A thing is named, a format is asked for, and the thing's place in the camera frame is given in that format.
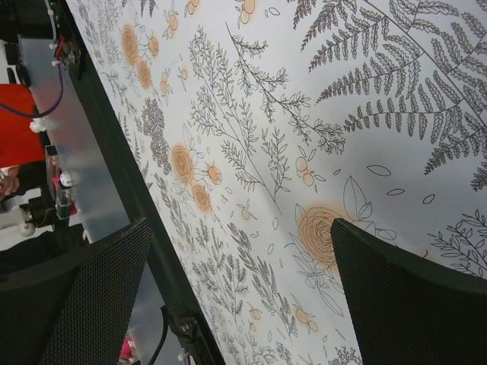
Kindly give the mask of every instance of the black cable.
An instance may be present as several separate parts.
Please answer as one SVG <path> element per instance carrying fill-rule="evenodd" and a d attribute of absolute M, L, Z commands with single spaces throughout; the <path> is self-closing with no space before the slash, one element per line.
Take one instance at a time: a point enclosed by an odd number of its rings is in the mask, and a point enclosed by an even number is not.
<path fill-rule="evenodd" d="M 167 337 L 167 332 L 169 331 L 169 318 L 167 315 L 167 308 L 166 306 L 161 307 L 161 312 L 162 312 L 162 336 L 161 340 L 159 341 L 159 344 L 157 348 L 155 349 L 154 354 L 152 355 L 151 360 L 147 363 L 147 365 L 154 365 L 155 361 L 158 359 L 159 353 L 161 352 L 162 346 L 164 345 L 164 342 L 166 341 Z"/>

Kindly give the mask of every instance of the fern leaf illustration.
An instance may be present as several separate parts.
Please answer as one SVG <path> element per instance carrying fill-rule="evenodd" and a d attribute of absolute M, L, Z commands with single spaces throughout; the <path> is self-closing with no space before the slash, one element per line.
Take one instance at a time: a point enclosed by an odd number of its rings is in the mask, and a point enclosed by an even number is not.
<path fill-rule="evenodd" d="M 419 99 L 421 100 L 421 103 L 425 108 L 425 111 L 427 113 L 431 113 L 433 111 L 433 106 L 431 106 L 431 101 L 429 100 L 429 97 L 426 94 L 422 84 L 418 86 L 418 94 L 419 94 Z"/>
<path fill-rule="evenodd" d="M 296 6 L 296 12 L 292 20 L 293 28 L 296 29 L 298 23 L 301 19 L 311 14 L 314 7 L 317 6 L 317 0 L 298 0 L 298 5 Z"/>
<path fill-rule="evenodd" d="M 461 123 L 462 113 L 458 106 L 445 111 L 445 123 L 440 141 L 443 141 L 450 133 L 457 133 Z"/>
<path fill-rule="evenodd" d="M 426 33 L 441 34 L 440 29 L 436 25 L 424 19 L 415 19 L 411 27 Z"/>
<path fill-rule="evenodd" d="M 471 53 L 473 50 L 473 47 L 472 47 L 472 44 L 470 44 L 470 41 L 465 34 L 465 30 L 463 30 L 463 28 L 458 23 L 452 23 L 451 27 L 454 30 L 455 36 L 457 36 L 457 39 L 458 39 L 458 44 L 460 44 L 463 51 L 465 53 Z"/>
<path fill-rule="evenodd" d="M 409 15 L 416 14 L 416 5 L 409 0 L 397 0 L 397 4 Z"/>
<path fill-rule="evenodd" d="M 487 12 L 487 1 L 486 0 L 476 0 L 477 4 L 479 4 L 480 8 L 482 8 L 483 11 Z"/>
<path fill-rule="evenodd" d="M 435 113 L 433 118 L 433 130 L 431 131 L 431 144 L 436 143 L 443 128 L 443 113 Z"/>
<path fill-rule="evenodd" d="M 482 23 L 480 23 L 479 19 L 469 13 L 463 13 L 462 18 L 465 20 L 466 25 L 469 26 L 472 33 L 478 38 L 482 38 L 485 35 L 485 28 Z"/>
<path fill-rule="evenodd" d="M 441 79 L 438 71 L 436 70 L 433 71 L 433 79 L 439 86 L 440 90 L 448 97 L 448 99 L 450 99 L 455 104 L 458 104 L 460 102 L 460 97 L 458 96 L 458 94 L 451 86 L 449 86 Z"/>
<path fill-rule="evenodd" d="M 406 72 L 404 71 L 404 68 L 399 69 L 396 78 L 397 78 L 397 89 L 396 89 L 395 97 L 398 97 L 399 95 L 403 94 L 404 87 L 406 85 Z"/>
<path fill-rule="evenodd" d="M 428 126 L 428 120 L 424 114 L 419 114 L 419 139 L 422 141 L 425 137 L 426 127 Z"/>
<path fill-rule="evenodd" d="M 406 100 L 404 99 L 404 95 L 401 95 L 401 97 L 399 98 L 399 111 L 401 113 L 405 113 L 407 111 Z"/>
<path fill-rule="evenodd" d="M 447 47 L 448 54 L 450 55 L 454 64 L 460 64 L 462 62 L 462 55 L 460 53 L 460 50 L 458 49 L 455 39 L 448 33 L 441 34 L 441 37 L 443 38 L 444 44 Z"/>
<path fill-rule="evenodd" d="M 327 62 L 332 62 L 333 52 L 335 56 L 334 58 L 339 60 L 340 49 L 343 47 L 343 44 L 347 42 L 351 43 L 352 57 L 355 58 L 357 56 L 358 36 L 360 35 L 361 50 L 364 56 L 368 56 L 371 46 L 374 48 L 374 45 L 377 43 L 377 40 L 372 39 L 371 41 L 371 32 L 373 33 L 372 35 L 374 35 L 374 29 L 376 29 L 377 32 L 379 25 L 387 22 L 387 19 L 373 11 L 362 12 L 362 15 L 364 14 L 367 15 L 365 18 L 367 20 L 359 19 L 352 15 L 352 22 L 347 23 L 347 30 L 341 30 L 339 31 L 339 34 L 334 33 L 332 35 L 333 41 L 327 40 L 326 46 L 322 45 L 321 48 L 317 50 L 317 54 L 313 57 L 313 60 L 310 63 L 309 71 L 314 70 L 318 66 L 325 65 Z M 387 39 L 387 32 L 388 27 L 382 32 L 384 40 Z"/>
<path fill-rule="evenodd" d="M 443 14 L 458 16 L 457 8 L 444 2 L 421 0 L 418 3 L 418 13 L 420 14 Z"/>
<path fill-rule="evenodd" d="M 471 88 L 466 85 L 463 86 L 463 93 L 465 94 L 466 100 L 469 102 L 469 105 L 477 112 L 481 113 L 485 105 L 480 99 L 479 95 Z"/>
<path fill-rule="evenodd" d="M 419 61 L 415 60 L 414 62 L 409 64 L 408 73 L 409 73 L 409 85 L 408 85 L 408 94 L 406 98 L 412 96 L 412 93 L 415 92 L 416 85 L 419 82 L 419 72 L 421 71 L 421 66 L 419 65 Z"/>
<path fill-rule="evenodd" d="M 433 39 L 431 40 L 431 44 L 433 46 L 433 53 L 434 53 L 434 60 L 441 68 L 441 70 L 445 73 L 450 72 L 452 66 L 448 61 L 448 58 L 443 50 L 443 46 L 441 45 L 439 40 Z"/>
<path fill-rule="evenodd" d="M 487 102 L 487 82 L 479 79 L 477 80 L 477 85 L 479 87 L 480 95 Z"/>
<path fill-rule="evenodd" d="M 475 48 L 478 55 L 487 55 L 487 42 L 480 42 Z"/>
<path fill-rule="evenodd" d="M 409 19 L 408 17 L 408 11 L 404 7 L 399 7 L 398 4 L 396 3 L 395 0 L 390 0 L 389 1 L 389 6 L 390 6 L 390 13 L 393 15 L 394 19 L 398 23 L 398 25 L 401 28 L 409 29 L 411 26 L 412 20 Z"/>
<path fill-rule="evenodd" d="M 412 137 L 414 133 L 414 127 L 416 125 L 416 117 L 414 113 L 408 114 L 408 134 L 409 137 Z"/>
<path fill-rule="evenodd" d="M 466 59 L 464 59 L 463 65 L 471 71 L 477 72 L 482 76 L 487 76 L 487 65 L 484 65 L 478 59 L 475 59 L 472 56 L 468 56 Z"/>
<path fill-rule="evenodd" d="M 393 86 L 394 75 L 396 75 L 397 84 L 396 97 L 401 95 L 406 84 L 408 85 L 408 96 L 410 96 L 415 91 L 416 85 L 419 82 L 420 65 L 417 59 L 422 56 L 422 52 L 419 51 L 417 46 L 413 46 L 409 41 L 400 36 L 391 36 L 387 39 L 394 41 L 399 46 L 392 43 L 385 43 L 384 48 L 392 57 L 389 57 L 385 53 L 377 52 L 376 58 L 371 57 L 369 59 L 370 66 L 376 74 L 375 76 L 372 75 L 371 68 L 369 68 L 367 63 L 364 63 L 362 66 L 363 73 L 357 68 L 355 69 L 355 74 L 349 72 L 349 75 L 344 75 L 339 78 L 322 91 L 317 102 L 319 103 L 322 100 L 337 95 L 353 94 L 354 92 L 359 94 L 361 87 L 367 94 L 370 90 L 371 81 L 374 82 L 374 89 L 377 94 L 381 93 L 382 86 L 384 85 L 384 93 L 388 95 Z M 406 77 L 406 67 L 409 70 L 408 78 Z"/>
<path fill-rule="evenodd" d="M 419 107 L 418 107 L 418 101 L 416 100 L 416 95 L 415 94 L 411 95 L 409 100 L 411 101 L 411 111 L 413 113 L 417 113 L 419 111 Z"/>
<path fill-rule="evenodd" d="M 396 114 L 396 130 L 401 132 L 401 125 L 403 124 L 403 114 Z"/>
<path fill-rule="evenodd" d="M 449 75 L 452 75 L 457 80 L 463 81 L 472 87 L 477 85 L 477 80 L 475 78 L 468 75 L 466 72 L 460 71 L 458 68 L 452 68 Z"/>
<path fill-rule="evenodd" d="M 469 132 L 464 126 L 460 124 L 458 128 L 460 137 L 456 135 L 448 135 L 448 142 L 441 141 L 438 148 L 435 148 L 432 157 L 428 160 L 425 168 L 425 175 L 428 175 L 439 166 L 445 164 L 448 160 L 458 159 L 461 156 L 468 157 L 470 153 L 476 156 L 480 149 L 487 151 L 487 128 L 472 117 L 469 113 L 464 113 L 466 124 L 471 128 Z M 481 167 L 477 169 L 477 174 L 474 174 L 471 186 L 474 190 L 480 190 L 485 186 L 485 180 L 482 180 Z"/>
<path fill-rule="evenodd" d="M 326 3 L 318 14 L 317 19 L 311 24 L 310 29 L 306 33 L 303 43 L 301 44 L 301 51 L 318 35 L 318 33 L 323 33 L 325 30 L 331 30 L 332 25 L 338 27 L 338 17 L 347 21 L 348 15 L 343 4 L 345 4 L 353 14 L 357 12 L 357 4 L 355 3 L 355 0 L 341 0 L 336 3 Z"/>
<path fill-rule="evenodd" d="M 476 192 L 487 186 L 487 162 L 482 162 L 482 167 L 477 167 L 477 172 L 473 174 L 473 180 L 470 184 Z"/>
<path fill-rule="evenodd" d="M 429 92 L 433 96 L 433 100 L 436 102 L 436 106 L 438 107 L 439 110 L 445 109 L 445 104 L 444 104 L 444 98 L 443 95 L 441 95 L 440 91 L 434 85 L 429 78 L 425 79 L 426 86 L 429 89 Z"/>
<path fill-rule="evenodd" d="M 404 66 L 408 63 L 408 56 L 401 50 L 401 48 L 394 46 L 390 43 L 385 43 L 384 48 L 396 59 L 400 66 Z"/>
<path fill-rule="evenodd" d="M 393 74 L 388 73 L 384 77 L 384 93 L 389 95 L 390 89 L 393 86 Z"/>

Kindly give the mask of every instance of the orange flower illustration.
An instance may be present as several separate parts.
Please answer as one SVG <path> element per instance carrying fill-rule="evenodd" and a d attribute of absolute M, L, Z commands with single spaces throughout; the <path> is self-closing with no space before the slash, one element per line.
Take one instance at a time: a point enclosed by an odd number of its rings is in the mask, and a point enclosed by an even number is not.
<path fill-rule="evenodd" d="M 183 146 L 173 148 L 173 170 L 182 183 L 189 183 L 193 179 L 193 160 L 189 151 Z"/>
<path fill-rule="evenodd" d="M 162 33 L 162 37 L 167 40 L 174 37 L 174 33 L 178 27 L 178 17 L 179 13 L 174 10 L 174 0 L 171 2 L 170 11 L 164 11 L 164 16 L 166 17 L 167 29 Z"/>
<path fill-rule="evenodd" d="M 133 65 L 138 57 L 138 43 L 135 35 L 134 27 L 126 25 L 122 30 L 122 49 L 127 61 Z"/>
<path fill-rule="evenodd" d="M 206 173 L 208 174 L 208 177 L 214 183 L 215 185 L 220 185 L 221 184 L 221 172 L 220 169 L 215 167 L 215 165 L 209 166 L 206 164 L 207 170 Z"/>
<path fill-rule="evenodd" d="M 240 8 L 240 22 L 242 24 L 247 24 L 250 20 L 250 15 L 256 10 L 256 0 L 244 0 Z"/>
<path fill-rule="evenodd" d="M 212 207 L 212 203 L 210 202 L 210 195 L 201 185 L 193 186 L 193 198 L 195 199 L 195 203 L 201 211 L 209 211 Z"/>
<path fill-rule="evenodd" d="M 149 40 L 149 50 L 152 56 L 157 56 L 159 54 L 159 41 L 156 37 L 152 36 Z"/>
<path fill-rule="evenodd" d="M 252 308 L 249 312 L 252 318 L 254 318 L 256 321 L 260 321 L 262 310 Z"/>
<path fill-rule="evenodd" d="M 189 0 L 188 4 L 186 5 L 184 16 L 186 16 L 186 11 L 190 14 L 194 14 L 196 8 L 198 8 L 199 0 Z"/>
<path fill-rule="evenodd" d="M 163 72 L 161 76 L 161 91 L 163 94 L 167 94 L 169 91 L 169 85 L 167 84 L 167 73 Z"/>
<path fill-rule="evenodd" d="M 148 89 L 152 83 L 151 69 L 147 66 L 147 62 L 142 61 L 142 59 L 137 61 L 137 75 L 138 79 L 140 80 L 140 85 L 144 89 Z"/>
<path fill-rule="evenodd" d="M 338 217 L 329 209 L 311 208 L 299 224 L 299 235 L 311 256 L 328 267 L 336 263 L 329 230 Z"/>

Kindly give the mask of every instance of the pink object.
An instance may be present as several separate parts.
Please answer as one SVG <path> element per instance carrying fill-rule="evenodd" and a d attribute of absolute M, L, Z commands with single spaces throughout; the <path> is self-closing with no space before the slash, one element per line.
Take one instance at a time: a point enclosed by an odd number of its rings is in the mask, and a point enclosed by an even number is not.
<path fill-rule="evenodd" d="M 132 356 L 132 349 L 130 348 L 129 340 L 126 338 L 123 341 L 122 351 L 120 352 L 120 357 L 131 357 Z"/>

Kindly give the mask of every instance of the white cable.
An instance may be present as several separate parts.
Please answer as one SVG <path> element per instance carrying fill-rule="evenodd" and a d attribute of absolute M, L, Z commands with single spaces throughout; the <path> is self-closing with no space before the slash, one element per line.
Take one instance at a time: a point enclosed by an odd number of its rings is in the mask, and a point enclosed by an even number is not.
<path fill-rule="evenodd" d="M 44 0 L 47 7 L 47 14 L 49 15 L 49 19 L 51 20 L 51 28 L 53 29 L 53 43 L 58 39 L 56 33 L 56 24 L 54 22 L 54 11 L 51 9 L 51 5 L 49 4 L 49 0 Z"/>

